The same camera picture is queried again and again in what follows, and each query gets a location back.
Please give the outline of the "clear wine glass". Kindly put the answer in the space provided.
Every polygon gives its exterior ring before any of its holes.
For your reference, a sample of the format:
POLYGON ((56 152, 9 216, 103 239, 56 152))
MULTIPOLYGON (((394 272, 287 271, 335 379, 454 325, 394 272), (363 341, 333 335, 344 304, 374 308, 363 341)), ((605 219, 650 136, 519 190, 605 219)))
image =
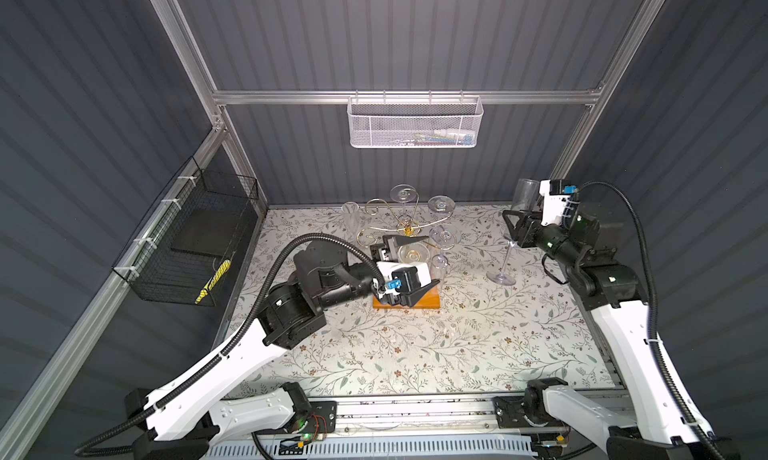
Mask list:
POLYGON ((435 195, 427 202, 428 209, 437 215, 451 215, 456 208, 452 198, 446 195, 435 195))
POLYGON ((416 203, 419 200, 419 194, 410 184, 398 184, 391 188, 390 198, 399 204, 409 204, 416 203))
POLYGON ((346 202, 342 205, 341 212, 346 231, 350 235, 356 235, 360 230, 360 205, 353 201, 346 202))
POLYGON ((448 252, 457 246, 461 235, 452 226, 436 225, 430 229, 429 237, 435 248, 429 261, 430 273, 433 279, 443 280, 452 270, 448 252))
POLYGON ((507 227, 504 238, 507 242, 505 255, 500 267, 487 273, 487 278, 502 286, 514 286, 516 280, 508 273, 508 265, 513 249, 520 237, 519 223, 523 213, 533 211, 539 196, 540 182, 534 179, 521 178, 517 181, 510 207, 502 212, 502 220, 507 227))
POLYGON ((398 248, 397 257, 400 263, 426 263, 430 259, 430 251, 423 243, 411 243, 398 248))

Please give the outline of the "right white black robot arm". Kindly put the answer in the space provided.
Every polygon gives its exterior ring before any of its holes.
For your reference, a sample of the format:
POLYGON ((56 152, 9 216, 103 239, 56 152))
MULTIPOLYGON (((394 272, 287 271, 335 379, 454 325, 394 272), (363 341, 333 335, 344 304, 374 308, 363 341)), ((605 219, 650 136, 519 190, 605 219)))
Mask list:
POLYGON ((614 413, 561 378, 528 382, 519 408, 532 426, 560 421, 611 459, 737 459, 735 442, 717 435, 696 407, 655 329, 656 302, 611 248, 590 244, 596 220, 571 231, 544 226, 538 212, 505 210, 512 241, 562 264, 569 286, 608 346, 634 415, 614 413))

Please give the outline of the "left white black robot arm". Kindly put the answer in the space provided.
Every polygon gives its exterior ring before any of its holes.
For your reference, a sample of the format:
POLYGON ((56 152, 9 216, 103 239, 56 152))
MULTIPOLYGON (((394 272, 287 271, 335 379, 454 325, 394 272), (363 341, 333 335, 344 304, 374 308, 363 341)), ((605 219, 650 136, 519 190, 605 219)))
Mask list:
POLYGON ((426 263, 376 261, 330 234, 292 240, 268 271, 242 325, 175 380, 150 392, 136 459, 200 459, 211 447, 246 434, 291 433, 312 415, 304 390, 286 382, 249 398, 228 399, 235 386, 326 325, 336 305, 375 298, 412 307, 437 285, 426 263))

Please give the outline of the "orange wooden rack base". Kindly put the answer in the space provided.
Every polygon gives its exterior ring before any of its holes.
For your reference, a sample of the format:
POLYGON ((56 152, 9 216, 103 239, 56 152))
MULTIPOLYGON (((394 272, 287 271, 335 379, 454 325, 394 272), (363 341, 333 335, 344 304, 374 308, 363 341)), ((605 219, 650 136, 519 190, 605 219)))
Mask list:
MULTIPOLYGON (((388 309, 403 309, 403 306, 399 305, 385 305, 381 303, 379 300, 377 300, 375 297, 371 297, 372 300, 372 307, 374 309, 379 310, 388 310, 388 309)), ((427 294, 425 294, 422 299, 416 303, 414 306, 412 306, 412 309, 421 309, 421 310, 439 310, 441 308, 441 299, 439 295, 439 288, 434 287, 432 288, 427 294)))

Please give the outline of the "floral table mat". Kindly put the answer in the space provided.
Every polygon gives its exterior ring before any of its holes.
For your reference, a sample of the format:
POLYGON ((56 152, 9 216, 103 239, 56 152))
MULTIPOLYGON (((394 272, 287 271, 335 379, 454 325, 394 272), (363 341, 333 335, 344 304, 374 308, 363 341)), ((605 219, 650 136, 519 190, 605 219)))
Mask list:
POLYGON ((436 310, 350 302, 318 333, 234 389, 242 398, 296 381, 312 396, 521 390, 559 377, 613 385, 573 297, 535 250, 508 249, 498 205, 459 206, 436 310))

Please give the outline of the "items in white basket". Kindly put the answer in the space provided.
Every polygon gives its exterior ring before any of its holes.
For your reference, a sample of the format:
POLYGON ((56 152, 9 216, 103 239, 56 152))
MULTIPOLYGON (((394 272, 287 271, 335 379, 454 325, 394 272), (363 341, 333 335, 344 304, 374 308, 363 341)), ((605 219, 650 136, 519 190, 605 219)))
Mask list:
POLYGON ((443 129, 432 132, 406 132, 395 136, 391 143, 397 146, 449 146, 473 147, 475 132, 463 129, 443 129))

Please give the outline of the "yellow striped item in basket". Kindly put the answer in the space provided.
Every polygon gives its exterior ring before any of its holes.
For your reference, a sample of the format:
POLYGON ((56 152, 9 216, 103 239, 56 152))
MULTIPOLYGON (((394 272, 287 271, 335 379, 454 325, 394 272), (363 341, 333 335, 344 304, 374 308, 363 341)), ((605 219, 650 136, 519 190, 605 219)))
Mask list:
POLYGON ((222 277, 226 275, 226 273, 231 268, 231 264, 232 262, 230 259, 226 259, 221 263, 221 265, 217 268, 217 270, 212 275, 212 277, 206 282, 206 284, 200 290, 195 300, 196 304, 200 304, 203 299, 205 299, 212 293, 217 283, 221 280, 222 277))

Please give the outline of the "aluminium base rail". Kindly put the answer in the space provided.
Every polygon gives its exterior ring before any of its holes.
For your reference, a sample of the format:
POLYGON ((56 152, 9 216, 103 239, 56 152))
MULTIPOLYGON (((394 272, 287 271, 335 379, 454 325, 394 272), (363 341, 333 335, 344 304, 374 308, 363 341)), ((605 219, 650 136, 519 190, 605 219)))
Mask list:
POLYGON ((209 459, 584 459, 603 455, 612 425, 637 422, 621 389, 336 397, 299 445, 284 434, 238 434, 209 459))

